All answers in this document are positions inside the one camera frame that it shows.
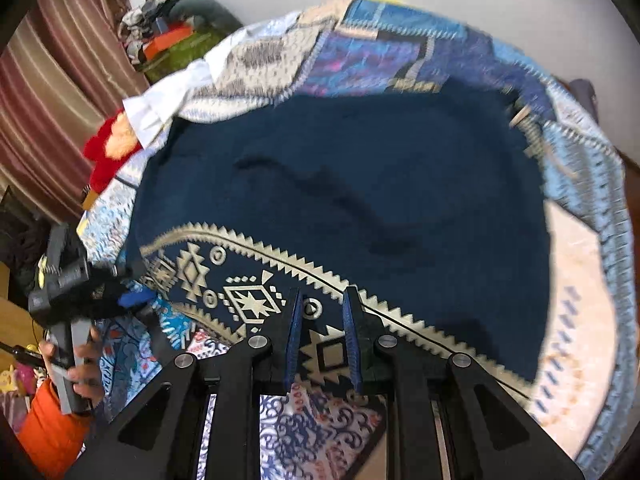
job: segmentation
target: white cloth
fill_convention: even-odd
[[[180,111],[191,90],[215,83],[233,47],[256,38],[281,36],[299,15],[298,11],[290,12],[281,18],[240,28],[207,52],[204,59],[161,79],[143,94],[124,99],[122,104],[129,123],[142,147],[149,146],[162,125]]]

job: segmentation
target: green cloth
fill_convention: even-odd
[[[224,32],[215,28],[194,31],[188,38],[184,38],[163,50],[151,61],[144,63],[139,70],[145,73],[150,83],[156,83],[163,77],[185,68],[191,61],[201,58],[225,37]]]

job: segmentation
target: navy blue cloth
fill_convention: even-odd
[[[224,226],[304,256],[533,380],[549,237],[537,162],[508,126],[512,101],[450,80],[435,94],[294,96],[214,124],[174,119],[138,190],[127,257],[188,222]],[[222,305],[228,284],[277,269],[228,249],[214,265],[212,247],[197,235],[175,239],[147,265],[156,256],[177,272],[169,300],[236,330],[244,317]],[[324,309],[313,330],[340,330],[339,304],[314,298]]]

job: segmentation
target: red plush toy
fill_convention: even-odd
[[[142,149],[124,110],[104,121],[98,132],[84,145],[82,154],[95,162],[89,177],[93,191],[102,193],[131,155]]]

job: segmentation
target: person's arm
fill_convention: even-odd
[[[80,396],[91,399],[95,406],[104,397],[97,363],[102,355],[102,341],[95,327],[91,328],[91,336],[89,343],[74,348],[76,356],[86,360],[85,364],[69,368],[67,375],[70,380],[83,381],[75,384],[74,390]],[[54,351],[51,343],[40,343],[40,352],[50,376],[49,359]],[[58,393],[53,382],[47,379],[36,392],[31,411],[18,433],[18,440],[47,480],[59,480],[78,457],[91,421],[90,416],[62,415]]]
[[[38,389],[18,440],[47,480],[61,479],[75,462],[90,416],[62,415],[50,379]]]

